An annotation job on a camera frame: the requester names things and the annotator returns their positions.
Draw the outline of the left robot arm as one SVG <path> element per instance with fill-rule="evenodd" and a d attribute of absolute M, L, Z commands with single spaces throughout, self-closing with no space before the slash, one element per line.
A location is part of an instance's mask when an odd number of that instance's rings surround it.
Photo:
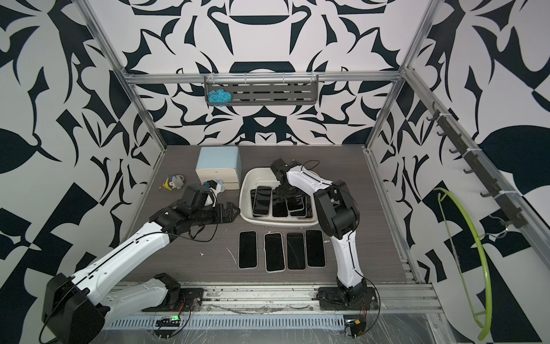
<path fill-rule="evenodd" d="M 160 273 L 149 281 L 124 290 L 112 289 L 149 256 L 178 238 L 194 240 L 194 226 L 227 224 L 240 209 L 220 204 L 222 186 L 189 186 L 183 196 L 154 213 L 134 235 L 87 267 L 48 283 L 42 322 L 56 341 L 90 343 L 105 326 L 135 312 L 170 311 L 183 306 L 178 281 Z"/>

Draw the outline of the black phone white case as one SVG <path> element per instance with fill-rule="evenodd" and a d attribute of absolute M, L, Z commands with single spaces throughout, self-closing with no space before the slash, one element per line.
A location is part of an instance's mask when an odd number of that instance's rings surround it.
<path fill-rule="evenodd" d="M 286 235 L 287 267 L 289 270 L 306 269 L 305 235 L 289 232 Z"/>

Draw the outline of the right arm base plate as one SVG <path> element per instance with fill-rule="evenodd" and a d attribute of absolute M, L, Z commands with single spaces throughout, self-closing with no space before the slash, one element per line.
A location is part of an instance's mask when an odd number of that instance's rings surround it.
<path fill-rule="evenodd" d="M 356 288 L 319 288 L 317 300 L 322 310 L 378 310 L 380 304 L 375 288 L 358 285 Z"/>

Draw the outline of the black phone pink case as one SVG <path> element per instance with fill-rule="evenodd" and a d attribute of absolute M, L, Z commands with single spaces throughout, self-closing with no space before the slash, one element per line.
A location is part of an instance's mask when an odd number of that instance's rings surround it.
<path fill-rule="evenodd" d="M 239 268 L 253 269 L 258 265 L 257 236 L 255 231 L 239 234 Z"/>

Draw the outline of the white plastic storage tub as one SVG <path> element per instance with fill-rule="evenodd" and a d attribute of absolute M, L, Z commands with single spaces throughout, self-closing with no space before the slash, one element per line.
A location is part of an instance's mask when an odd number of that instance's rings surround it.
<path fill-rule="evenodd" d="M 243 178 L 239 196 L 239 208 L 241 217 L 255 225 L 283 227 L 283 228 L 308 228 L 319 224 L 315 205 L 312 204 L 312 218 L 297 218 L 293 216 L 273 217 L 253 215 L 252 190 L 258 186 L 269 186 L 274 190 L 280 183 L 269 167 L 251 169 Z"/>

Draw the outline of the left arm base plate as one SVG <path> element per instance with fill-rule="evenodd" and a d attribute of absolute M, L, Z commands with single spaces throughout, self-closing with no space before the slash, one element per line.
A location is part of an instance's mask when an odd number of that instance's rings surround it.
<path fill-rule="evenodd" d="M 205 289 L 203 288 L 181 288 L 179 289 L 176 301 L 170 307 L 171 310 L 181 308 L 195 309 L 203 305 Z"/>

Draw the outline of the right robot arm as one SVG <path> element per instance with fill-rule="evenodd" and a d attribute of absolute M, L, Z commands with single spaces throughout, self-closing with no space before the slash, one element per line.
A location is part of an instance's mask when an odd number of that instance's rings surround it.
<path fill-rule="evenodd" d="M 324 179 L 297 161 L 286 163 L 277 159 L 270 169 L 279 182 L 278 196 L 288 199 L 306 194 L 310 197 L 320 228 L 332 242 L 337 263 L 337 289 L 322 298 L 343 306 L 363 298 L 368 285 L 356 246 L 360 211 L 346 183 Z"/>

